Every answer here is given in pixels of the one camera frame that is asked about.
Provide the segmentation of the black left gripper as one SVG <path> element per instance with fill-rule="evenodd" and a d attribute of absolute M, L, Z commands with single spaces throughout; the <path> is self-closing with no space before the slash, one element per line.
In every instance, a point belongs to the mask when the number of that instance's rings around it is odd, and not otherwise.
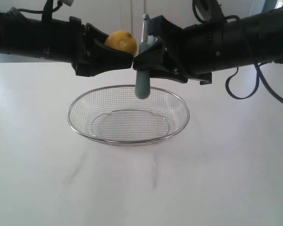
<path fill-rule="evenodd" d="M 82 24 L 77 17 L 71 16 L 69 23 L 73 32 L 71 65 L 77 76 L 94 77 L 132 66 L 133 55 L 104 45 L 108 34 L 90 23 Z"/>

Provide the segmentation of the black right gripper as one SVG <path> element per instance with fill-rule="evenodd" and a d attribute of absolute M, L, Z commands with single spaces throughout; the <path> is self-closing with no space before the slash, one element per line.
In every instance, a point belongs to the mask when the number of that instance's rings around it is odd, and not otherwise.
<path fill-rule="evenodd" d="M 151 78 L 178 83 L 188 80 L 212 83 L 212 73 L 221 69 L 225 20 L 181 28 L 164 16 L 149 20 L 148 35 L 157 39 L 133 60 L 133 69 L 148 71 Z"/>

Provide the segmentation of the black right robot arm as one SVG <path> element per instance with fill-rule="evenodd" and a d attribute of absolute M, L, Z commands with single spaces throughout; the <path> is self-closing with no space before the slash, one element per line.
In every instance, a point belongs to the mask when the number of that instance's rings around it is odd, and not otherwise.
<path fill-rule="evenodd" d="M 133 61 L 151 78 L 179 83 L 212 82 L 212 73 L 254 62 L 283 63 L 283 9 L 232 22 L 211 21 L 180 28 L 163 16 L 150 20 L 157 41 Z"/>

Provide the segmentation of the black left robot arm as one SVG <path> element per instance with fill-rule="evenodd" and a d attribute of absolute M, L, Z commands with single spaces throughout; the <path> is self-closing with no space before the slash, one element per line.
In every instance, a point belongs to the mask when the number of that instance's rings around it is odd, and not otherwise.
<path fill-rule="evenodd" d="M 39 21 L 15 12 L 0 12 L 1 54 L 70 63 L 83 77 L 132 66 L 133 55 L 105 46 L 108 35 L 79 18 Z"/>

